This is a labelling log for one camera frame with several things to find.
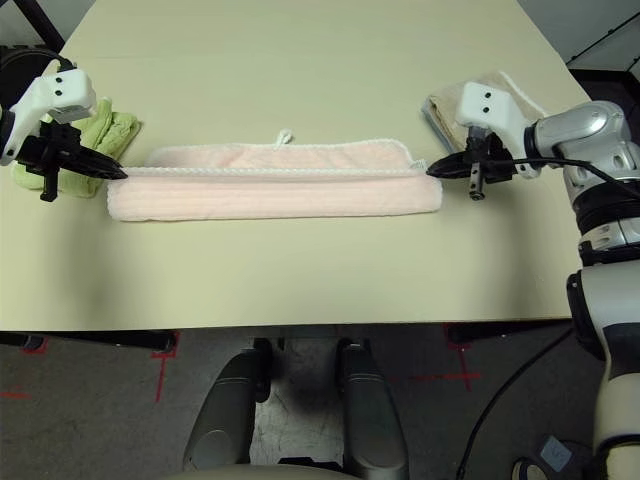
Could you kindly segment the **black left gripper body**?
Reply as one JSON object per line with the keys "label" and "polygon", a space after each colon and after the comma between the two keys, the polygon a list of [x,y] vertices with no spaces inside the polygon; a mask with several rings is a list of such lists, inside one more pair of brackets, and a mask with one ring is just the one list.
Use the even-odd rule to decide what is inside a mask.
{"label": "black left gripper body", "polygon": [[53,202],[58,196],[58,175],[61,169],[80,173],[81,132],[69,124],[42,122],[38,135],[24,140],[17,163],[28,173],[44,179],[40,199]]}

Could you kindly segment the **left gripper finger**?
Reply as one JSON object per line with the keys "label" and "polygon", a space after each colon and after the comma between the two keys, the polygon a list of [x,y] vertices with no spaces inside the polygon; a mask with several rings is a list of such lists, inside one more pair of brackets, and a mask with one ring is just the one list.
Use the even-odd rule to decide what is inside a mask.
{"label": "left gripper finger", "polygon": [[113,158],[82,145],[78,148],[74,165],[79,170],[119,170],[121,168]]}
{"label": "left gripper finger", "polygon": [[127,177],[127,174],[122,169],[121,165],[112,159],[91,163],[80,162],[75,169],[77,173],[91,178],[122,180]]}

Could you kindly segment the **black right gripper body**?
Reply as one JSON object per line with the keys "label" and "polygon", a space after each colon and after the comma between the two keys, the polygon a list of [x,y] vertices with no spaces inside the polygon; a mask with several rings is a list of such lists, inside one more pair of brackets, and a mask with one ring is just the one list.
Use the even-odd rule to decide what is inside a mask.
{"label": "black right gripper body", "polygon": [[516,174],[513,157],[498,135],[477,126],[468,128],[462,161],[469,172],[469,197],[474,201],[485,198],[485,184],[507,182]]}

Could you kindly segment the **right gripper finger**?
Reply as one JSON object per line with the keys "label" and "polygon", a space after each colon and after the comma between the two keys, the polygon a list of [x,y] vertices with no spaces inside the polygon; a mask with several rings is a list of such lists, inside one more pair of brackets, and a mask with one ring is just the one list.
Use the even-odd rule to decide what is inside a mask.
{"label": "right gripper finger", "polygon": [[467,154],[456,152],[443,157],[429,166],[429,170],[469,170],[470,163],[466,159]]}
{"label": "right gripper finger", "polygon": [[469,166],[450,166],[433,164],[427,169],[427,174],[440,179],[461,179],[470,176]]}

